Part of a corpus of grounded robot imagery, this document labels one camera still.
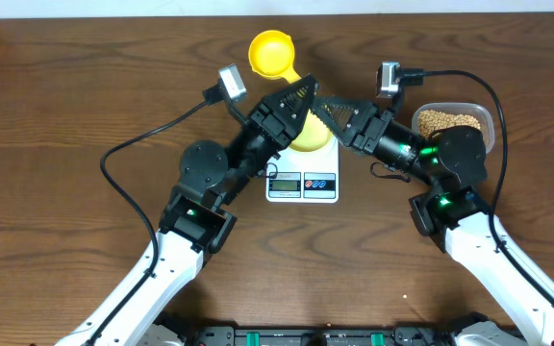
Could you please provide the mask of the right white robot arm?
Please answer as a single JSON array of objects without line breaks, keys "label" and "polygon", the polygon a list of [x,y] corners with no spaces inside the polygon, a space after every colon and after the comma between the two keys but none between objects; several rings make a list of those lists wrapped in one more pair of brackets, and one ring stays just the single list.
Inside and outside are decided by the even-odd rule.
[{"label": "right white robot arm", "polygon": [[481,283],[527,344],[554,345],[554,282],[476,190],[487,178],[480,130],[458,126],[424,137],[396,122],[391,110],[337,97],[316,97],[313,112],[344,147],[373,157],[392,178],[428,185],[409,201],[418,232]]}]

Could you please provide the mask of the yellow plastic scoop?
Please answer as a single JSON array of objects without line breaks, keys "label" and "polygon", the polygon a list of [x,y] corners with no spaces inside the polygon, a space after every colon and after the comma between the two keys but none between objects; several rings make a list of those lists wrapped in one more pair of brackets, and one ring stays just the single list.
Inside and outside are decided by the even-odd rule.
[{"label": "yellow plastic scoop", "polygon": [[291,36],[278,30],[257,34],[248,49],[252,70],[268,80],[285,79],[293,84],[301,79],[293,65],[295,48]]}]

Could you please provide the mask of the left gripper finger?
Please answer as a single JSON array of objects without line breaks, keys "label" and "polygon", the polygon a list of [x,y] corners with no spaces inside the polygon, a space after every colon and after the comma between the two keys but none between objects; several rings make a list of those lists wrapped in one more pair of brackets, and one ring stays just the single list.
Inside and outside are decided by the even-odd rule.
[{"label": "left gripper finger", "polygon": [[316,94],[317,79],[314,75],[308,74],[300,80],[289,84],[283,90],[285,99],[313,99]]},{"label": "left gripper finger", "polygon": [[287,88],[262,98],[269,113],[288,130],[302,130],[315,93],[307,88]]}]

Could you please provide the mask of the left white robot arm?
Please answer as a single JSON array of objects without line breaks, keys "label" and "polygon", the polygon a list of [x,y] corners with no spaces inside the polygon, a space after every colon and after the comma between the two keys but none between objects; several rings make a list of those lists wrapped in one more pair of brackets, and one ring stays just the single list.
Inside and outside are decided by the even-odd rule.
[{"label": "left white robot arm", "polygon": [[180,158],[180,177],[172,188],[159,225],[147,228],[150,243],[113,292],[62,345],[135,345],[165,305],[193,281],[233,230],[237,218],[225,210],[254,178],[264,178],[301,133],[315,99],[312,75],[264,96],[243,115],[236,103],[245,95],[237,69],[220,71],[195,109],[223,103],[240,124],[228,146],[198,140]]}]

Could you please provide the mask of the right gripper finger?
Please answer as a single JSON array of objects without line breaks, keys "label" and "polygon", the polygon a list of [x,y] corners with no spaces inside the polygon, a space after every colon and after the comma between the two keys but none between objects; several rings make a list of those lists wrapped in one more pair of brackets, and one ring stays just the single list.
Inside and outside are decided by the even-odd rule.
[{"label": "right gripper finger", "polygon": [[337,96],[317,97],[317,116],[327,124],[346,126],[359,116],[376,112],[376,106],[370,101],[346,100]]},{"label": "right gripper finger", "polygon": [[362,130],[368,107],[313,106],[313,113],[341,142],[353,142]]}]

